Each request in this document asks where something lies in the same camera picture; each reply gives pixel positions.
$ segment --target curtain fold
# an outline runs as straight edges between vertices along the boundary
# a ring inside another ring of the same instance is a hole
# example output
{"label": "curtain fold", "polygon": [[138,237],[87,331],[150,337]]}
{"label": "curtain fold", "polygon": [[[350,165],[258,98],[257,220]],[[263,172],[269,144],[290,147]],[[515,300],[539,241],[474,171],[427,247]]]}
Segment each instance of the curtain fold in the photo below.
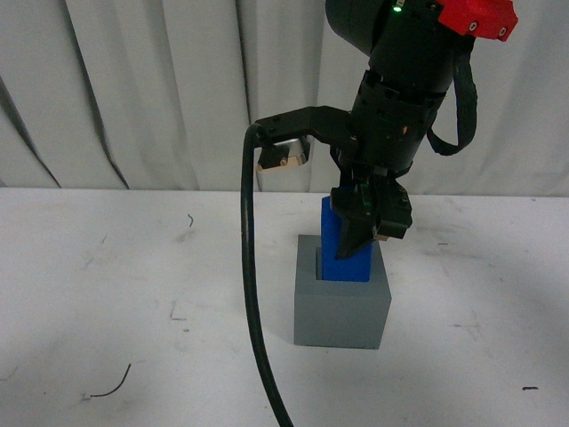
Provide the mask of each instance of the curtain fold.
{"label": "curtain fold", "polygon": [[[516,0],[510,40],[472,56],[478,130],[456,157],[423,143],[413,194],[569,196],[569,4]],[[0,2],[0,181],[6,186],[238,189],[250,119],[351,109],[367,58],[336,36],[325,0]],[[456,140],[453,90],[435,125]],[[20,117],[22,126],[14,124]],[[327,192],[313,144],[263,190]]]}

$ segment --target white table surface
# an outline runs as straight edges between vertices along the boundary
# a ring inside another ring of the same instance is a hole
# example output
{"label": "white table surface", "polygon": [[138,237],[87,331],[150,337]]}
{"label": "white table surface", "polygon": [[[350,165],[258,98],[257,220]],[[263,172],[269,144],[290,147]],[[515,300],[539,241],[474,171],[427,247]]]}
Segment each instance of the white table surface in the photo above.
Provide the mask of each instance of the white table surface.
{"label": "white table surface", "polygon": [[[297,235],[319,233],[320,197],[255,204],[261,314],[295,425],[569,425],[569,199],[412,197],[413,227],[381,244],[381,347],[338,350],[292,344]],[[0,425],[276,425],[237,193],[0,189],[0,253]],[[117,392],[84,398],[129,363]]]}

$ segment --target black wire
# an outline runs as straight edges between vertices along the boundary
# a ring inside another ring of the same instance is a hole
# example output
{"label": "black wire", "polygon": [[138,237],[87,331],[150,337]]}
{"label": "black wire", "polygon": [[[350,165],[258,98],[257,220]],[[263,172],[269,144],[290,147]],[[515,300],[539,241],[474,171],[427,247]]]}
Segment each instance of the black wire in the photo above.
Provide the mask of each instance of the black wire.
{"label": "black wire", "polygon": [[109,391],[108,393],[105,393],[105,394],[92,394],[90,397],[91,397],[91,398],[104,398],[105,396],[108,396],[108,395],[110,395],[110,394],[113,394],[115,391],[117,391],[118,389],[120,389],[120,388],[123,386],[123,384],[124,384],[124,380],[126,379],[126,376],[128,375],[128,371],[131,370],[131,365],[132,365],[131,363],[128,364],[128,367],[126,368],[126,372],[124,373],[124,376],[123,376],[123,380],[122,380],[121,383],[118,384],[113,390],[111,390],[111,391]]}
{"label": "black wire", "polygon": [[247,324],[251,337],[252,351],[255,355],[260,379],[265,387],[268,402],[281,427],[293,427],[286,412],[268,362],[267,349],[260,324],[259,301],[257,298],[257,273],[255,269],[255,230],[252,207],[253,194],[253,156],[256,142],[265,134],[262,126],[252,124],[245,133],[243,143],[243,163],[241,169],[241,258],[243,263],[243,285]]}

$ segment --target gray box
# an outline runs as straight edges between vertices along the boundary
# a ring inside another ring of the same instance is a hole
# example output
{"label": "gray box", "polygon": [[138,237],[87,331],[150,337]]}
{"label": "gray box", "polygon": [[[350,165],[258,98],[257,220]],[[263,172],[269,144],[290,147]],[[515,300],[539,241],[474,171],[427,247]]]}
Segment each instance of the gray box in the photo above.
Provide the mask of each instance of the gray box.
{"label": "gray box", "polygon": [[373,245],[370,281],[319,280],[319,236],[299,236],[294,289],[294,343],[379,349],[391,292],[381,250]]}

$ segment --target red 3d-printed mount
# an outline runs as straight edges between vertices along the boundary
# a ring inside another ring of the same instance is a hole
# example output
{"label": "red 3d-printed mount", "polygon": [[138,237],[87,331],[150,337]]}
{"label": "red 3d-printed mount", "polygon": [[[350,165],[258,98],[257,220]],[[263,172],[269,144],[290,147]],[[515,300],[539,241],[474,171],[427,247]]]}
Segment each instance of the red 3d-printed mount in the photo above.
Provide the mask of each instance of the red 3d-printed mount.
{"label": "red 3d-printed mount", "polygon": [[508,40],[517,25],[511,0],[437,0],[443,9],[439,22],[461,36]]}

